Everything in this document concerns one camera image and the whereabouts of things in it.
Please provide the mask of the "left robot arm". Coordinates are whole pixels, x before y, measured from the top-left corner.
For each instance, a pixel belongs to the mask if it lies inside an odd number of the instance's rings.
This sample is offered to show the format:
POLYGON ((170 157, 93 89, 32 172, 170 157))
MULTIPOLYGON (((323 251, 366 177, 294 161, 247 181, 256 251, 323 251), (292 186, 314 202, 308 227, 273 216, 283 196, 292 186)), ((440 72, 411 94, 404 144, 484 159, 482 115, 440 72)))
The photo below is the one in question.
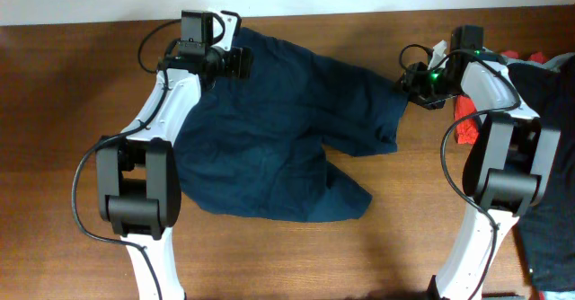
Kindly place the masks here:
POLYGON ((155 86, 136 117, 95 147, 98 207, 113 242, 127 248, 141 299, 183 299, 173 227, 181 184, 173 146, 189 112, 219 78, 246 79, 252 52, 234 46, 242 19, 230 11, 184 10, 152 74, 155 86))

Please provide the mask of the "dark teal shorts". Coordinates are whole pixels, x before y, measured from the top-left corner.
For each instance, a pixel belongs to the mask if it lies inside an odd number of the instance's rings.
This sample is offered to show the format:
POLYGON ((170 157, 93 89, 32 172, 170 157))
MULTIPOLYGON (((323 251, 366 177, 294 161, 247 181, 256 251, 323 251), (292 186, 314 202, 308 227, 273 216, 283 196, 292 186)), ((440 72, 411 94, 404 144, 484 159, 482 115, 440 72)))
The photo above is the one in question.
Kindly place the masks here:
POLYGON ((362 217, 371 195, 325 148, 395 152, 407 96, 370 70, 257 31, 241 29, 234 44, 252 50, 251 75, 218 79, 189 112, 174 146, 183 193, 218 215, 362 217))

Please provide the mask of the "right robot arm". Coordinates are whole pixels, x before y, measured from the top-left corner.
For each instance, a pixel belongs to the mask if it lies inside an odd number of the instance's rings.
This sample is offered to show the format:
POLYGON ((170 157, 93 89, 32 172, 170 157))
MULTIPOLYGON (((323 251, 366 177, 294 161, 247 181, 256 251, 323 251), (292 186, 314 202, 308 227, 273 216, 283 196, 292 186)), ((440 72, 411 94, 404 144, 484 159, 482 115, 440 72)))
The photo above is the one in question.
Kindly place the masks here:
POLYGON ((436 110, 457 96, 475 107, 479 136, 462 183, 448 184, 464 201, 464 220, 426 299, 479 299, 489 268, 508 232, 544 196, 561 132, 545 125, 511 82, 503 56, 483 47, 481 26, 463 25, 450 41, 425 48, 427 61, 406 66, 397 81, 410 102, 436 110))

